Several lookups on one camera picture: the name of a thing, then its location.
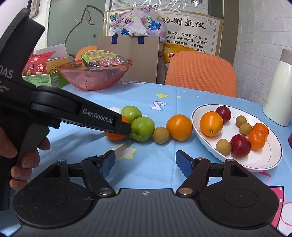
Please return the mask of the small back mandarin orange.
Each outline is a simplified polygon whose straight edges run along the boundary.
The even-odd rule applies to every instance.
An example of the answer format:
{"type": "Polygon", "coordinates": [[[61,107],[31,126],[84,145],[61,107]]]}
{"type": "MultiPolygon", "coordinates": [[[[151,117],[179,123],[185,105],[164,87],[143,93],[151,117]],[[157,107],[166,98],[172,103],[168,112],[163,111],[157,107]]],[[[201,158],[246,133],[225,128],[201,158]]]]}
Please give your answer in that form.
{"type": "MultiPolygon", "coordinates": [[[[129,120],[125,116],[122,117],[122,121],[129,123],[129,120]]],[[[112,141],[120,141],[126,137],[125,135],[120,135],[120,134],[110,133],[110,132],[105,132],[105,135],[107,136],[109,140],[112,140],[112,141]]]]}

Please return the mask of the small mandarin orange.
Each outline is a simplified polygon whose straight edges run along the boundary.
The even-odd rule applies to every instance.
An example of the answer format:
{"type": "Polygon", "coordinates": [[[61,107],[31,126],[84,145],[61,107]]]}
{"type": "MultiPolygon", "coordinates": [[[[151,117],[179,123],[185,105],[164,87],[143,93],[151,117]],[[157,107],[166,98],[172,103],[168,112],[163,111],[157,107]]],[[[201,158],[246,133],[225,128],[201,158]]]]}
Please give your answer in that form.
{"type": "Polygon", "coordinates": [[[269,128],[264,125],[263,123],[256,123],[253,127],[252,127],[253,130],[258,130],[260,131],[261,133],[263,133],[265,135],[265,138],[268,137],[269,135],[269,128]]]}
{"type": "MultiPolygon", "coordinates": [[[[122,117],[122,121],[129,123],[129,120],[125,116],[122,117]]],[[[120,141],[126,137],[125,135],[120,135],[120,134],[110,133],[110,132],[105,132],[105,135],[107,136],[109,140],[112,140],[112,141],[120,141]]]]}

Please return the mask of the green apple front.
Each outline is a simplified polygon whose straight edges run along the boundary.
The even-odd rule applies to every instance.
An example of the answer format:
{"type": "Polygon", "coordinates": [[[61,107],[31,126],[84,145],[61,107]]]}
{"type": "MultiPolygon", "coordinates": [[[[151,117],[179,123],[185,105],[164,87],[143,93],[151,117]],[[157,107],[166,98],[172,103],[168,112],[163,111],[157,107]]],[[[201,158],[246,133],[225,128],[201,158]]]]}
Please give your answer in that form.
{"type": "Polygon", "coordinates": [[[154,130],[154,121],[149,117],[141,116],[132,122],[130,136],[138,142],[144,142],[152,136],[154,130]]]}

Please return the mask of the green apple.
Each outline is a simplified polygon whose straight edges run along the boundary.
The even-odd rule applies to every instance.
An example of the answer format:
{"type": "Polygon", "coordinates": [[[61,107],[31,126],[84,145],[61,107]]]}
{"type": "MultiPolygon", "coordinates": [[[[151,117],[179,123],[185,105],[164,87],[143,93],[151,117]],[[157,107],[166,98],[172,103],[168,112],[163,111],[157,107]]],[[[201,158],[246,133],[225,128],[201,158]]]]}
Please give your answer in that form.
{"type": "Polygon", "coordinates": [[[126,117],[130,124],[142,116],[142,112],[135,106],[126,106],[121,110],[121,114],[126,117]]]}
{"type": "Polygon", "coordinates": [[[141,116],[132,122],[130,136],[138,142],[144,142],[152,136],[154,130],[154,121],[149,117],[141,116]]]}

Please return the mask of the green apple back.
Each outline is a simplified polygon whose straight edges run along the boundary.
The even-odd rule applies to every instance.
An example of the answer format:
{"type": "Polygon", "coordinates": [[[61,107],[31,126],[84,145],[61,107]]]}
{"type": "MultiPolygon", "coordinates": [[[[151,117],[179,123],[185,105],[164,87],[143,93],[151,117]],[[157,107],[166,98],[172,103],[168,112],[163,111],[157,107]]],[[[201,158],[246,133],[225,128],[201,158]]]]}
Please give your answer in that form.
{"type": "Polygon", "coordinates": [[[121,110],[121,114],[126,117],[130,124],[142,116],[142,112],[135,106],[126,106],[121,110]]]}

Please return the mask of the brown longan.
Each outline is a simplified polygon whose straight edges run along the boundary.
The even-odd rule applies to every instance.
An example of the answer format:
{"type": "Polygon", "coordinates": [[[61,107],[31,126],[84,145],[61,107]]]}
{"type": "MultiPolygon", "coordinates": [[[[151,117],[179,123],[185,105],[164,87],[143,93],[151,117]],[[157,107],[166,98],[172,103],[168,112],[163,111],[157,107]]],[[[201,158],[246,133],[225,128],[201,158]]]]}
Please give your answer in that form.
{"type": "Polygon", "coordinates": [[[165,127],[157,127],[153,133],[153,139],[158,144],[164,144],[169,139],[169,131],[165,127]]]}
{"type": "Polygon", "coordinates": [[[220,139],[216,144],[216,150],[222,155],[226,156],[231,152],[232,145],[226,139],[220,139]]]}

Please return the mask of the smooth orange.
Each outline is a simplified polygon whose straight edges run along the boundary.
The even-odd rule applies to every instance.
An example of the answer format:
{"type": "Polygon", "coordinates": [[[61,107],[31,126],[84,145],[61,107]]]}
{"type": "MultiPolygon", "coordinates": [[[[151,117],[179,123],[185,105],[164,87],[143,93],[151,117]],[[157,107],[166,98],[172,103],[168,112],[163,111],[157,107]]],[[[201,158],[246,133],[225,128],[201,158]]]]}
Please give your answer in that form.
{"type": "Polygon", "coordinates": [[[168,119],[166,129],[171,138],[177,141],[185,141],[193,132],[191,120],[183,114],[177,114],[168,119]]]}
{"type": "Polygon", "coordinates": [[[208,137],[219,134],[223,128],[222,117],[214,111],[206,112],[200,119],[200,131],[208,137]]]}

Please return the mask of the red plum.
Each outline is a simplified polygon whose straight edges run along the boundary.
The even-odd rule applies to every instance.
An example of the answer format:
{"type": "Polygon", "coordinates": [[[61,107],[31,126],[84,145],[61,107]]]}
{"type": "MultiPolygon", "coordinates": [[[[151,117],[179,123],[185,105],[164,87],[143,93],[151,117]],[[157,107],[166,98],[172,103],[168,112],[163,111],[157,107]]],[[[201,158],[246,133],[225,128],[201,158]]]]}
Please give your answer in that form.
{"type": "Polygon", "coordinates": [[[231,138],[231,154],[235,158],[244,158],[251,151],[251,143],[245,136],[237,134],[231,138]]]}
{"type": "Polygon", "coordinates": [[[226,106],[220,106],[216,109],[216,112],[221,116],[223,123],[226,124],[231,119],[231,111],[226,106]]]}

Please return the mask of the large front mandarin orange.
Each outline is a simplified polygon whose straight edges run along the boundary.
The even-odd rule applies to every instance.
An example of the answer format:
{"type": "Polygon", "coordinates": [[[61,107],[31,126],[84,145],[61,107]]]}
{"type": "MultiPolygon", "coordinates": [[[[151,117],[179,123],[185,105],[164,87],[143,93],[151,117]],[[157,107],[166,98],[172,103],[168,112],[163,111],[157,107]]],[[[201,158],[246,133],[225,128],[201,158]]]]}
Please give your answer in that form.
{"type": "Polygon", "coordinates": [[[249,133],[248,140],[251,143],[251,149],[258,151],[264,147],[266,136],[265,133],[263,133],[262,131],[255,129],[249,133]]]}

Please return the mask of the green cardboard box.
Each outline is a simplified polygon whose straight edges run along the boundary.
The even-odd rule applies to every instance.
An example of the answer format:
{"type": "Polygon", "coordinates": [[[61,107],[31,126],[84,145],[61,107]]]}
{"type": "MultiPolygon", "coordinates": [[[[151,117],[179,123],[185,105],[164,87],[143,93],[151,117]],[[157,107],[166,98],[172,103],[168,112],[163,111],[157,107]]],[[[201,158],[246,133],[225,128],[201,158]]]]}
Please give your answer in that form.
{"type": "Polygon", "coordinates": [[[36,87],[51,86],[56,88],[63,88],[69,84],[69,82],[59,71],[51,74],[23,76],[23,80],[34,84],[36,87]]]}

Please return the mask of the red snack box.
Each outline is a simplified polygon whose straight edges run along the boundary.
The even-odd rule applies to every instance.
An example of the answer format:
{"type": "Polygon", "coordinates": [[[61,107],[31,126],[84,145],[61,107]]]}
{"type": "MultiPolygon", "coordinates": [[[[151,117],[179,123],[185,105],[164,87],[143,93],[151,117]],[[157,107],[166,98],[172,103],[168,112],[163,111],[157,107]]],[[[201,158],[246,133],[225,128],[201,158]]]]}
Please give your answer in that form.
{"type": "Polygon", "coordinates": [[[53,54],[54,51],[30,56],[22,71],[22,76],[44,75],[49,73],[51,70],[49,59],[53,54]]]}

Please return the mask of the pink glass bowl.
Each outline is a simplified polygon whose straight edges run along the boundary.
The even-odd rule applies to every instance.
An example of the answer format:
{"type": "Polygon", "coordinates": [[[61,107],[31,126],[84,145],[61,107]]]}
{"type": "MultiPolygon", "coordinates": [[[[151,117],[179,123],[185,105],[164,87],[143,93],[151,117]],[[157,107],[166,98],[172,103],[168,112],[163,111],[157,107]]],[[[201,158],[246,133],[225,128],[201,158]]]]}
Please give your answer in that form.
{"type": "Polygon", "coordinates": [[[82,60],[65,63],[59,66],[59,72],[73,86],[87,91],[106,89],[116,84],[126,74],[133,61],[127,63],[86,67],[82,60]]]}

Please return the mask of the longan on plate right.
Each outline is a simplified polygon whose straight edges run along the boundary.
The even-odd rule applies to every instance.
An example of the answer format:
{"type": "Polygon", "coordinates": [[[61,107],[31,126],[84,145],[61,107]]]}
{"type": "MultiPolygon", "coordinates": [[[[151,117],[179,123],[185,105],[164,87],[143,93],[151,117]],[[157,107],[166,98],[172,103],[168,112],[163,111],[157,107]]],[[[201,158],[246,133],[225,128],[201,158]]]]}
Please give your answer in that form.
{"type": "Polygon", "coordinates": [[[252,131],[252,126],[249,123],[242,123],[240,125],[240,134],[248,136],[249,133],[252,131]]]}

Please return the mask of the longan on plate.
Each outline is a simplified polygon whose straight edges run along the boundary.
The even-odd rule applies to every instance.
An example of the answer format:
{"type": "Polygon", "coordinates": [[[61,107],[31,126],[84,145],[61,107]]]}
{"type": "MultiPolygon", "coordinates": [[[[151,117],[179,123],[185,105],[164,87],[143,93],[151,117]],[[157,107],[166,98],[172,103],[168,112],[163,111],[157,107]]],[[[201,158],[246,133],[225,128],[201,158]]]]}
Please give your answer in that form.
{"type": "Polygon", "coordinates": [[[238,116],[236,118],[236,126],[240,128],[243,123],[247,123],[247,119],[244,116],[238,116]]]}
{"type": "Polygon", "coordinates": [[[242,123],[240,125],[240,134],[248,136],[249,133],[252,131],[252,126],[249,123],[242,123]]]}

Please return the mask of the longan on plate left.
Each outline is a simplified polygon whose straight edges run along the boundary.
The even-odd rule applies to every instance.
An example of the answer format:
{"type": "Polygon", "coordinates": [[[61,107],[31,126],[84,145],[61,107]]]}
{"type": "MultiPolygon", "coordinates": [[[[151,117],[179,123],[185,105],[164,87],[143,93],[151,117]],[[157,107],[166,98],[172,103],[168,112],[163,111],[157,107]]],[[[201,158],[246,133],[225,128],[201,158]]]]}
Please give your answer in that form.
{"type": "Polygon", "coordinates": [[[238,116],[236,118],[236,126],[240,128],[243,123],[247,123],[247,119],[244,116],[238,116]]]}

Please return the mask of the white oval plate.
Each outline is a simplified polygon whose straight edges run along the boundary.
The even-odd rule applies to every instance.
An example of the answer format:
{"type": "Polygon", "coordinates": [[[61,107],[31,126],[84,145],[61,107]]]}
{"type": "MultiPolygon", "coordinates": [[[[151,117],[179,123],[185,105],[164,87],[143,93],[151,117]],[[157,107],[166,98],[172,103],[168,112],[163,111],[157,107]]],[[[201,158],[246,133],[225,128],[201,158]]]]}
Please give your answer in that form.
{"type": "Polygon", "coordinates": [[[224,162],[233,158],[252,172],[272,169],[282,159],[282,147],[272,130],[253,115],[226,106],[230,119],[217,112],[219,104],[194,109],[192,123],[202,145],[224,162]]]}

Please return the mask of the instant noodle cup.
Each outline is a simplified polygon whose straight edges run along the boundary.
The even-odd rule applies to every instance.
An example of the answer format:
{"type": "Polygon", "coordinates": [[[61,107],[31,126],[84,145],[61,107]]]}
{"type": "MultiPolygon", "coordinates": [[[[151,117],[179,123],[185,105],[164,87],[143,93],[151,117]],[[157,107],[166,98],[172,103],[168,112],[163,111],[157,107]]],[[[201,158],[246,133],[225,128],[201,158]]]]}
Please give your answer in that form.
{"type": "Polygon", "coordinates": [[[128,60],[117,53],[92,49],[82,53],[81,58],[86,67],[108,67],[128,63],[128,60]]]}

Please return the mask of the brown cardboard box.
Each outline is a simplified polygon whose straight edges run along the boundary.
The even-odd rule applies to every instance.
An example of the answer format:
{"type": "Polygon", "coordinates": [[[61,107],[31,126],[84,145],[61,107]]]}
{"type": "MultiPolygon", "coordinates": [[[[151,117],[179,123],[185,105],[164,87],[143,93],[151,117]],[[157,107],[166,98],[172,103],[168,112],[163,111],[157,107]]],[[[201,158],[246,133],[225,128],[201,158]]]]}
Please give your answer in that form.
{"type": "Polygon", "coordinates": [[[100,36],[97,48],[121,55],[133,61],[122,80],[156,83],[159,37],[157,36],[100,36]]]}

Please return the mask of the yellow snack bag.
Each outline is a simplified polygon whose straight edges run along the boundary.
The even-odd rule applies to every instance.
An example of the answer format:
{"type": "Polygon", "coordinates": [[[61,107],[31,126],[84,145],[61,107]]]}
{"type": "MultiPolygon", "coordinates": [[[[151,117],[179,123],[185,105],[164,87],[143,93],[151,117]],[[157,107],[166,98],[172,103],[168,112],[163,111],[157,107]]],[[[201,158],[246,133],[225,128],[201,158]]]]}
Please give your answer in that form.
{"type": "Polygon", "coordinates": [[[162,48],[164,63],[169,63],[170,60],[174,57],[174,55],[181,51],[195,51],[195,49],[178,44],[164,43],[162,48]]]}

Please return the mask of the orange chair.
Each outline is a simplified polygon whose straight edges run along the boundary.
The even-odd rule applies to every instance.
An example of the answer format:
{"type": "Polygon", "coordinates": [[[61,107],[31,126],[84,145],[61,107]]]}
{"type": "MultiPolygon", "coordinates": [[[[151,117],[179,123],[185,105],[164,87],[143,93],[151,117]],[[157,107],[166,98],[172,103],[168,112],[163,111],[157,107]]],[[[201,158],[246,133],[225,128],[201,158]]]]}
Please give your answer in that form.
{"type": "Polygon", "coordinates": [[[181,51],[171,58],[165,84],[237,97],[237,77],[226,60],[196,51],[181,51]]]}

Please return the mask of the red thermos jug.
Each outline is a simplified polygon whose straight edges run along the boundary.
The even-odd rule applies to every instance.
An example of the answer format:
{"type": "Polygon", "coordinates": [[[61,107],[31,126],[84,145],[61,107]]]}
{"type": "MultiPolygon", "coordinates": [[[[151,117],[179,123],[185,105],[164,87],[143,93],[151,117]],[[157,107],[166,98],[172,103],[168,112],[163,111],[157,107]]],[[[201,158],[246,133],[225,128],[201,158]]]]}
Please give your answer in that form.
{"type": "Polygon", "coordinates": [[[289,143],[290,147],[292,148],[292,133],[290,134],[290,136],[288,138],[288,143],[289,143]]]}

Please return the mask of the white thermos jug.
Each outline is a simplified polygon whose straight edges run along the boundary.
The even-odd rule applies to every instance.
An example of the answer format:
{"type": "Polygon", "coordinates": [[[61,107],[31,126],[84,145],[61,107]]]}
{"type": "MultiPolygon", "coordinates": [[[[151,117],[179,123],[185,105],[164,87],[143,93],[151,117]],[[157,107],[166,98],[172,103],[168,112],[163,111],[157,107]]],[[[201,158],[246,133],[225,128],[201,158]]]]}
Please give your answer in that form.
{"type": "Polygon", "coordinates": [[[288,126],[291,121],[291,51],[284,49],[272,80],[263,113],[275,123],[288,126]]]}

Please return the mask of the floral cloth bundle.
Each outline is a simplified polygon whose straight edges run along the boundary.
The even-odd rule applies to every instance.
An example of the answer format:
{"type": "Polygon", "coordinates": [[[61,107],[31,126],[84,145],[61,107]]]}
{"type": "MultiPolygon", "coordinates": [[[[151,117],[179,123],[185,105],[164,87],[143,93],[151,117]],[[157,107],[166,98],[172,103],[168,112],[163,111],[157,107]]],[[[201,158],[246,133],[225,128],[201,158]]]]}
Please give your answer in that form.
{"type": "Polygon", "coordinates": [[[137,7],[110,17],[114,34],[123,36],[157,36],[166,41],[166,30],[162,17],[150,7],[137,7]]]}

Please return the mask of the framed chinese text poster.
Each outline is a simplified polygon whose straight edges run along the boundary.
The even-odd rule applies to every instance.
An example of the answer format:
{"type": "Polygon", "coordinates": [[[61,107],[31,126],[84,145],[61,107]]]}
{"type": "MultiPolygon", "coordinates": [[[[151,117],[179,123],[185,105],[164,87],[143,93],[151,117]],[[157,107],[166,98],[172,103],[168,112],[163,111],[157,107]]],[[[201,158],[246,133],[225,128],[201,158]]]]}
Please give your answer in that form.
{"type": "MultiPolygon", "coordinates": [[[[111,15],[124,13],[133,8],[106,11],[103,34],[106,36],[115,35],[111,28],[111,15]]],[[[172,43],[195,49],[198,52],[219,55],[223,27],[222,19],[187,11],[153,10],[162,17],[166,30],[166,41],[159,42],[159,49],[163,48],[164,43],[172,43]]]]}

